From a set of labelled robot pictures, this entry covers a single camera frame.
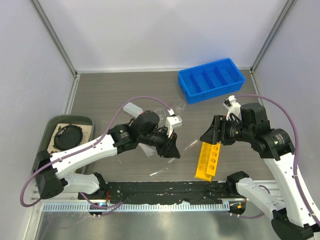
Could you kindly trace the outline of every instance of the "blue tray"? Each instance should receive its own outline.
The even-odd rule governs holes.
[[[189,104],[238,91],[246,81],[230,58],[187,68],[178,75]]]

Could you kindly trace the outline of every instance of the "wood grain surface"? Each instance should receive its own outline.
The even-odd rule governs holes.
[[[248,70],[242,71],[246,77],[238,94],[255,94],[255,88]],[[95,123],[95,137],[102,134],[118,108],[128,99],[136,96],[153,96],[173,106],[175,100],[185,96],[178,84],[176,71],[162,72],[116,72],[81,74],[76,91],[72,113],[88,116]],[[186,101],[184,112],[180,115],[183,127],[178,128],[177,147],[181,151],[208,129],[214,115],[225,115],[227,110],[222,102],[228,95],[215,97],[189,105]],[[241,104],[257,102],[254,98],[242,98]],[[138,99],[134,103],[144,110],[163,108],[160,103],[149,99]],[[121,111],[115,124],[129,122],[131,116]],[[157,155],[147,157],[141,148],[116,156],[100,159],[88,168],[88,173],[99,172],[106,181],[196,181],[194,178],[201,143],[185,152],[181,158],[168,163],[169,158]],[[216,176],[213,181],[226,180],[237,171],[245,171],[254,180],[273,180],[264,161],[248,143],[236,142],[232,146],[222,146]]]

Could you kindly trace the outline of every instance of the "robotic arm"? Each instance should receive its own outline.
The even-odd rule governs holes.
[[[38,152],[33,172],[49,162],[60,159],[35,177],[40,198],[50,199],[62,191],[82,192],[91,199],[100,198],[106,191],[106,182],[101,174],[84,175],[73,172],[96,160],[133,150],[139,143],[156,147],[160,157],[180,158],[176,147],[178,136],[174,128],[179,127],[182,120],[175,116],[173,111],[170,114],[163,127],[158,127],[159,116],[156,113],[145,111],[136,119],[132,118],[129,123],[116,125],[106,135],[78,147],[52,155],[47,151]]]
[[[234,96],[230,96],[224,105],[228,109],[227,116],[215,115],[200,141],[209,144],[219,142],[223,145],[232,145],[236,141],[250,143],[271,170],[284,202],[260,188],[243,171],[227,177],[229,191],[250,199],[261,209],[282,240],[306,240],[313,237],[314,232],[320,229],[298,191],[293,171],[295,148],[288,133],[270,127],[266,110],[259,103],[241,106]],[[314,214],[320,216],[299,169],[298,178]]]

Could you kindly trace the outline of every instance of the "yellow tube holder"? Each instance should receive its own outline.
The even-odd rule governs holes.
[[[195,178],[211,182],[216,175],[221,144],[202,143]]]

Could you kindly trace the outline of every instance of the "white wall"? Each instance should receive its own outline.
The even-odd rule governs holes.
[[[262,95],[281,103],[297,126],[299,166],[320,207],[320,31],[319,0],[298,0],[257,69]],[[268,106],[276,128],[289,130],[286,117]]]
[[[20,191],[72,75],[28,0],[0,1],[0,56],[0,238],[22,240],[30,209]]]
[[[286,0],[40,0],[80,71],[251,67]]]

